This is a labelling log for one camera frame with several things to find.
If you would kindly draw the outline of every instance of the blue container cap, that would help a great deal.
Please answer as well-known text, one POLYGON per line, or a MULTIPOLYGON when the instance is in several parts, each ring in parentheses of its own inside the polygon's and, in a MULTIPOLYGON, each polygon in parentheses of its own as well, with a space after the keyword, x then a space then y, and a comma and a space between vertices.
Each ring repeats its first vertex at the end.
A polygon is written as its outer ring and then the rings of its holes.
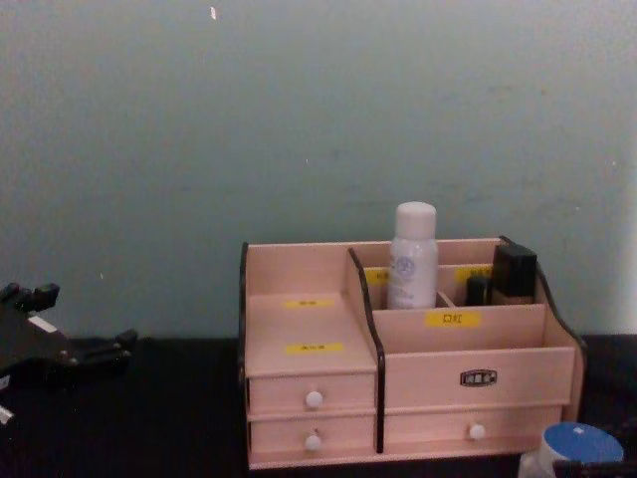
POLYGON ((563 422, 544 431, 544 442, 572 461, 602 463, 622 461, 624 449, 605 431, 582 423, 563 422))

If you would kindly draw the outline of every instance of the teal wall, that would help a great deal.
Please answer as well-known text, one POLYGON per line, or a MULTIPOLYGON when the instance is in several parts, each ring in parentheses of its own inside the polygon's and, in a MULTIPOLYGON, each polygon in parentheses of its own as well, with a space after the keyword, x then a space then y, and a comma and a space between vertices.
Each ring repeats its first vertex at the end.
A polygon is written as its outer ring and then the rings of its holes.
POLYGON ((210 1, 0 2, 0 279, 61 284, 60 328, 232 336, 242 241, 388 239, 420 199, 637 331, 633 2, 210 1))

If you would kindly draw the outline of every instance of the drawer knob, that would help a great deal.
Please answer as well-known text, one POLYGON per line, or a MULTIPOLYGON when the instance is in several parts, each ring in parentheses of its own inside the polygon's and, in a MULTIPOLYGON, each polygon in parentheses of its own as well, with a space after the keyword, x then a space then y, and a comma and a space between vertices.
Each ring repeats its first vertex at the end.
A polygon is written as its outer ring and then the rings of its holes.
POLYGON ((309 408, 319 408, 322 405, 322 395, 319 391, 311 391, 306 395, 306 405, 309 408))
POLYGON ((320 450, 320 446, 322 445, 322 440, 320 437, 313 433, 306 438, 306 450, 307 451, 318 451, 320 450))
POLYGON ((485 428, 485 425, 474 423, 469 428, 469 437, 472 440, 482 440, 485 436, 487 436, 487 429, 485 428))

